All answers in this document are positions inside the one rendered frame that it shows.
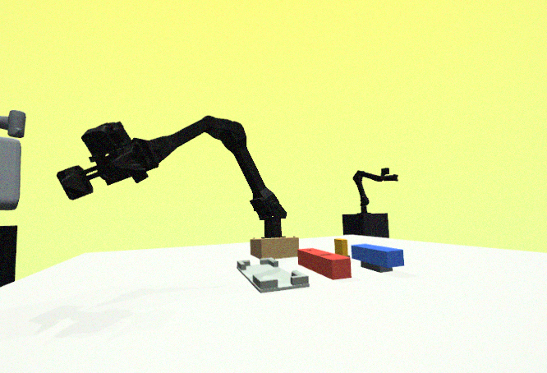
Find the red toy airplane fuselage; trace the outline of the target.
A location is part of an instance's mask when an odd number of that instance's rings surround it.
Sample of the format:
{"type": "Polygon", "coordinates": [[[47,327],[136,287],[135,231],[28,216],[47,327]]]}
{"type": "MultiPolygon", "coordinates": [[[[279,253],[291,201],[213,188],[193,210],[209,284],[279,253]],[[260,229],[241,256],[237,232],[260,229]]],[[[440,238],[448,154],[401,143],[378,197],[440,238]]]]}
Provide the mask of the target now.
{"type": "Polygon", "coordinates": [[[314,248],[298,249],[298,265],[335,280],[352,277],[351,257],[345,257],[314,248]]]}

